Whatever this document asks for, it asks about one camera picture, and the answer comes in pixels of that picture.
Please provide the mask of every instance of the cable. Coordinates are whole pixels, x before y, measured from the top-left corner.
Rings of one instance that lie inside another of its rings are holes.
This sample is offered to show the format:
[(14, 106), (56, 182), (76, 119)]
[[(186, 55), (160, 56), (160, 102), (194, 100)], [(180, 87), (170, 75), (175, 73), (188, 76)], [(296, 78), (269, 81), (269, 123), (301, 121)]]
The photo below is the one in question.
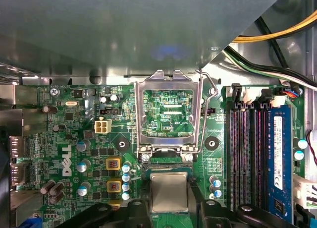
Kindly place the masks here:
[[(272, 34), (271, 30), (269, 29), (269, 27), (267, 26), (267, 24), (265, 23), (265, 21), (263, 20), (263, 18), (261, 16), (255, 21), (255, 24), (258, 27), (258, 29), (260, 30), (261, 34), (263, 34), (263, 35)], [(281, 66), (283, 68), (289, 68), (288, 63), (286, 62), (286, 59), (285, 59), (285, 57), (282, 53), (282, 50), (279, 47), (277, 41), (275, 39), (271, 39), (271, 40), (269, 40), (269, 44), (272, 46)]]
[[(287, 81), (293, 81), (293, 82), (295, 82), (297, 84), (303, 85), (305, 87), (308, 87), (308, 88), (311, 88), (311, 89), (317, 91), (317, 87), (314, 87), (314, 86), (312, 86), (312, 85), (310, 85), (310, 84), (308, 84), (306, 82), (303, 82), (303, 81), (301, 81), (298, 78), (295, 78), (295, 77), (292, 77), (292, 76), (289, 76), (289, 75), (285, 75), (285, 74), (282, 74), (282, 73), (263, 72), (261, 70), (255, 70), (254, 68), (251, 68), (251, 67), (245, 65), (243, 62), (241, 62), (238, 59), (236, 59), (230, 53), (228, 53), (226, 51), (224, 51), (223, 53), (228, 57), (228, 59), (234, 65), (237, 65), (239, 69), (244, 69), (244, 70), (246, 70), (248, 72), (260, 74), (260, 75), (267, 76), (267, 77), (274, 77), (274, 78), (283, 79), (283, 80), (287, 80)], [(291, 97), (296, 97), (298, 95), (298, 94), (296, 94), (294, 92), (289, 92), (289, 94), (291, 94)]]
[(266, 41), (270, 39), (277, 39), (279, 37), (284, 37), (289, 34), (295, 34), (298, 31), (302, 31), (306, 27), (310, 27), (311, 24), (317, 20), (317, 10), (314, 11), (309, 17), (298, 23), (297, 25), (290, 27), (286, 30), (266, 34), (262, 36), (238, 36), (233, 42), (234, 43), (252, 43), (252, 42), (259, 42), (259, 41)]
[(289, 75), (291, 77), (297, 78), (297, 79), (305, 82), (306, 84), (312, 85), (313, 87), (317, 87), (317, 83), (316, 82), (310, 80), (309, 78), (307, 78), (307, 77), (301, 75), (300, 73), (295, 72), (295, 71), (293, 71), (291, 69), (282, 68), (282, 67), (275, 67), (275, 66), (265, 66), (265, 65), (259, 65), (259, 64), (251, 63), (250, 61), (248, 61), (247, 59), (242, 57), (234, 49), (232, 49), (230, 46), (226, 47), (224, 49), (224, 51), (226, 51), (227, 53), (229, 53), (231, 56), (233, 56), (234, 58), (238, 59), (239, 61), (243, 62), (248, 67), (253, 68), (255, 70), (263, 71), (263, 72), (282, 73), (282, 74)]
[(312, 132), (312, 130), (310, 130), (310, 131), (307, 133), (307, 135), (306, 135), (306, 141), (307, 141), (308, 146), (309, 146), (309, 149), (311, 150), (311, 153), (312, 153), (312, 155), (313, 155), (314, 162), (315, 162), (315, 164), (316, 164), (316, 166), (317, 166), (316, 154), (315, 154), (315, 151), (314, 151), (314, 149), (313, 149), (313, 147), (312, 147), (312, 145), (311, 145), (311, 139), (310, 139), (311, 132)]

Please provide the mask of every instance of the screw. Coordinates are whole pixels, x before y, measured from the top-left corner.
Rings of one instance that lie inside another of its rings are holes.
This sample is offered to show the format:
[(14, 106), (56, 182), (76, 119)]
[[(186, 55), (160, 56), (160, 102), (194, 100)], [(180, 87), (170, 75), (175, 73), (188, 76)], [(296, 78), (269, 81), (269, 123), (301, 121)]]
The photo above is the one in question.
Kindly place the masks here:
[(143, 154), (141, 156), (142, 162), (148, 162), (150, 160), (151, 156), (149, 154)]
[(210, 205), (210, 206), (216, 205), (215, 201), (213, 201), (213, 200), (208, 200), (206, 203), (207, 203), (208, 205)]
[(51, 89), (50, 89), (50, 94), (51, 94), (52, 96), (57, 96), (57, 95), (59, 95), (59, 89), (58, 89), (58, 88), (51, 88)]
[(186, 162), (192, 162), (193, 159), (194, 159), (194, 156), (193, 156), (193, 154), (186, 154), (184, 156), (184, 159), (185, 159)]
[(252, 211), (252, 208), (249, 207), (249, 206), (242, 206), (241, 209), (242, 209), (243, 211), (245, 211), (245, 212), (250, 212), (250, 211)]

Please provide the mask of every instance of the blue ram module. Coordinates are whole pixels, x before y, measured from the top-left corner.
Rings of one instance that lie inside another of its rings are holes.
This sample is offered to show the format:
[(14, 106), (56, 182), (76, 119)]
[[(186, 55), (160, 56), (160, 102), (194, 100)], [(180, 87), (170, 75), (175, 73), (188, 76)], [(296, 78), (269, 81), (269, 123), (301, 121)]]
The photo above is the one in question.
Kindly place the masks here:
[(268, 111), (268, 211), (293, 223), (292, 108)]

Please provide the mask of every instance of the motherboard label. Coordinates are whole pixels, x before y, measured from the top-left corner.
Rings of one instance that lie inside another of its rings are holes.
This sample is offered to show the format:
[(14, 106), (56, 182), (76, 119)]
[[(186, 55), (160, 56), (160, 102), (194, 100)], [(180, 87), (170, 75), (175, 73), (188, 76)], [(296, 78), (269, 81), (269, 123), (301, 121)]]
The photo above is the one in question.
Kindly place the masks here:
[(283, 190), (283, 121), (281, 116), (274, 117), (274, 185)]

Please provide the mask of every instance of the power connector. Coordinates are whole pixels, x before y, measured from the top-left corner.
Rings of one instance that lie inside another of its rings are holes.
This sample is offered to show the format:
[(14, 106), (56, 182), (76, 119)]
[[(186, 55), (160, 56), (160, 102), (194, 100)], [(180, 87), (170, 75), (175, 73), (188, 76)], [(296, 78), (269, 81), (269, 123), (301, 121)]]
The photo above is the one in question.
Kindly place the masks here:
[(294, 202), (305, 209), (317, 209), (317, 183), (293, 174)]

